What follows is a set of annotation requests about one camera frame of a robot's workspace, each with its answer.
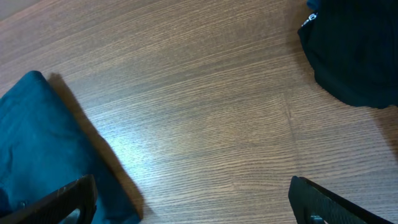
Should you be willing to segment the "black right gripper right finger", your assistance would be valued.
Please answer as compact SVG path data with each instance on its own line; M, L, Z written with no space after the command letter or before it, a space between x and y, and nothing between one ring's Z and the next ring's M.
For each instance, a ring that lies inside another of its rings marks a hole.
M292 177L288 198L298 224L392 224L304 177Z

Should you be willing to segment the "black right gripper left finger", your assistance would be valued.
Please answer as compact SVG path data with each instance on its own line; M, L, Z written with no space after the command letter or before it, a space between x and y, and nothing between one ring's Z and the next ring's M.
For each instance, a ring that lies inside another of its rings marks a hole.
M1 218L8 224L90 224L96 213L98 191L93 175L85 175L36 203Z

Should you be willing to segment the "blue denim shorts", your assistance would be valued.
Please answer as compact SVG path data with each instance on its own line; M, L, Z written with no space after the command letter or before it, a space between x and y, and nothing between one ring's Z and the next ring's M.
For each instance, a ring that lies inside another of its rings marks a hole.
M1 216L92 174L93 223L139 223L138 212L72 113L38 71L1 97Z

